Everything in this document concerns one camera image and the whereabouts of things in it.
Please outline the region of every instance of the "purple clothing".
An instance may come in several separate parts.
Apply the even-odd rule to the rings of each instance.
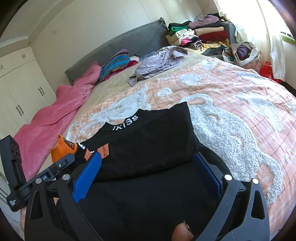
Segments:
[[[195,22],[188,24],[190,29],[195,29],[196,27],[202,27],[211,23],[218,22],[219,18],[216,16],[207,15],[204,18],[197,19]]]
[[[245,45],[241,45],[237,48],[237,55],[240,60],[245,60],[248,52],[249,52],[249,49]]]
[[[179,65],[186,55],[188,55],[187,50],[178,46],[161,48],[155,55],[141,62],[135,70],[135,74],[129,78],[129,85],[134,86],[138,80],[148,79]]]

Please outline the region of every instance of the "orange label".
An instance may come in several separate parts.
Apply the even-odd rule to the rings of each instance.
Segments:
[[[89,149],[86,149],[86,152],[84,155],[85,160],[88,160],[90,157],[91,157],[91,152],[89,151]]]
[[[106,156],[109,156],[108,143],[105,144],[105,145],[103,145],[103,146],[101,146],[100,148],[98,148],[97,151],[101,154],[102,158],[105,158]]]

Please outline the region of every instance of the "pink blanket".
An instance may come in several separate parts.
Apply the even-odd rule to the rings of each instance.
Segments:
[[[50,150],[63,133],[79,108],[87,101],[101,67],[97,62],[74,82],[73,86],[60,85],[56,90],[57,100],[51,106],[39,110],[31,121],[24,125],[14,139],[20,146],[22,168],[27,180],[33,178]]]

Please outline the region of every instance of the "green sweater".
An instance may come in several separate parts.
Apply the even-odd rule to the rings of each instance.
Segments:
[[[170,29],[170,32],[169,32],[168,34],[169,34],[169,35],[174,35],[175,32],[178,32],[178,31],[180,31],[180,30],[182,30],[182,29],[189,29],[189,27],[188,27],[188,25],[185,25],[185,26],[183,26],[183,27],[172,27],[172,28]]]

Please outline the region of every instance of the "wardrobe door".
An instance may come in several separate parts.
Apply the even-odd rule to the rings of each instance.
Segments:
[[[12,137],[28,122],[20,108],[16,105],[5,82],[5,76],[0,78],[0,138]]]
[[[26,65],[5,75],[5,82],[21,114],[30,123],[42,105],[42,95],[26,70]]]
[[[32,79],[35,81],[38,91],[41,92],[44,100],[44,107],[52,105],[56,101],[56,95],[40,69],[37,60],[29,62],[26,65],[28,66],[27,69],[30,70]]]
[[[21,49],[21,51],[22,51],[22,58],[24,60],[24,63],[29,63],[36,59],[31,47],[23,48]]]
[[[18,66],[25,64],[25,61],[22,57],[22,50],[17,50],[7,55],[4,55],[0,58],[0,67],[2,70],[2,75],[9,73]]]

